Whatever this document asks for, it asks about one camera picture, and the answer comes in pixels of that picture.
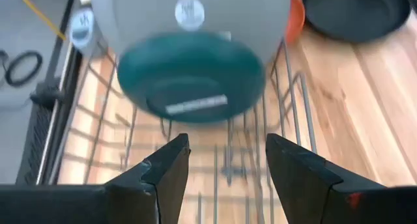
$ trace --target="black frying pan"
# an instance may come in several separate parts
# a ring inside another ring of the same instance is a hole
[[[332,38],[367,42],[401,27],[409,0],[303,0],[308,22]]]

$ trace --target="black cable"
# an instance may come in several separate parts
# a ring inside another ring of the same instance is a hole
[[[27,58],[36,57],[37,62],[33,69],[24,77],[19,79],[13,79],[12,73],[17,69],[18,65]],[[3,79],[0,80],[0,87],[3,86],[4,82],[9,84],[11,87],[21,87],[32,80],[36,74],[39,72],[40,67],[42,66],[42,56],[37,51],[26,51],[19,54],[15,59],[10,62],[10,65],[7,67],[6,62],[8,61],[8,55],[4,50],[0,50],[0,63],[5,71]],[[19,111],[26,107],[32,98],[32,95],[25,99],[22,104],[18,105],[0,105],[0,111]]]
[[[12,73],[17,69],[18,65],[27,58],[36,57],[37,62],[33,69],[26,75],[21,78],[12,78]],[[5,66],[5,60],[3,59],[3,69],[5,70],[5,81],[11,87],[21,87],[32,80],[35,75],[38,74],[40,67],[42,66],[43,58],[37,51],[25,51],[19,54],[15,59],[10,62],[8,68]]]

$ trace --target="red mark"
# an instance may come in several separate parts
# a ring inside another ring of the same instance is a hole
[[[351,205],[352,209],[357,209],[360,202],[360,197],[362,193],[353,193],[349,195],[349,204]]]

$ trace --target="gray floor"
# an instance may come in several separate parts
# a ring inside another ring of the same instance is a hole
[[[31,0],[47,17],[59,27],[68,0]],[[22,106],[36,84],[46,78],[56,35],[21,0],[0,0],[0,49],[12,59],[19,53],[33,49],[44,58],[37,77],[28,85],[14,89],[4,84],[0,87],[0,184],[13,184],[22,159],[31,103]],[[68,42],[64,43],[59,56],[55,77],[63,71]],[[24,63],[14,75],[26,74],[34,61]]]

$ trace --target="sticker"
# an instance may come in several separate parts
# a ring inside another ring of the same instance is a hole
[[[232,40],[232,33],[230,31],[221,31],[219,35],[228,41]]]
[[[207,98],[201,98],[198,100],[191,100],[179,104],[167,105],[166,111],[170,115],[185,113],[189,111],[194,111],[198,109],[206,109],[210,107],[216,107],[219,105],[227,104],[226,95],[211,96]]]
[[[205,19],[204,7],[199,0],[178,0],[175,19],[187,31],[196,31]]]
[[[77,11],[71,19],[70,40],[76,48],[86,46],[92,36],[94,15],[90,8]]]

